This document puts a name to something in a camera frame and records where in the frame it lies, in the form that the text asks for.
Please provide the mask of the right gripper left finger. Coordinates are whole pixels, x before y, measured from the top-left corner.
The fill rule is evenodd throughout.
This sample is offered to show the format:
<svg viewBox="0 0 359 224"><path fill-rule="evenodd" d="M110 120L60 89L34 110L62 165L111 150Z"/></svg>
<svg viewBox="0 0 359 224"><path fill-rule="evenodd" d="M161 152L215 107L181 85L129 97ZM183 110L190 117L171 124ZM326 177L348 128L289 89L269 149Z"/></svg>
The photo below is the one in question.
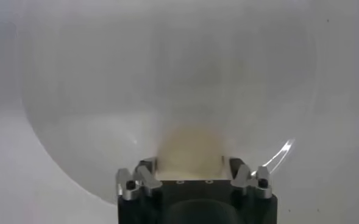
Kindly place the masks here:
<svg viewBox="0 0 359 224"><path fill-rule="evenodd" d="M163 183L155 177L156 171L156 157L141 160L133 173L126 168L119 169L116 173L116 198L136 200L142 193L151 197L163 186Z"/></svg>

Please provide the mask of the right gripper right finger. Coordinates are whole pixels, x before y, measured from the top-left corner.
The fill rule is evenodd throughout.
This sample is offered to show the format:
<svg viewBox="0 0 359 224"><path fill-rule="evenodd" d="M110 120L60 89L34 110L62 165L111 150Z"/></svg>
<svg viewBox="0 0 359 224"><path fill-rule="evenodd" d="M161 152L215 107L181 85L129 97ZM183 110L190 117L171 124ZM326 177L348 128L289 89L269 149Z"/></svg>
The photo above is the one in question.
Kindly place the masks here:
<svg viewBox="0 0 359 224"><path fill-rule="evenodd" d="M271 177L267 167L259 166L255 173L240 158L222 157L226 180L222 181L221 194L226 198L232 194L237 197L253 195L259 200L272 198Z"/></svg>

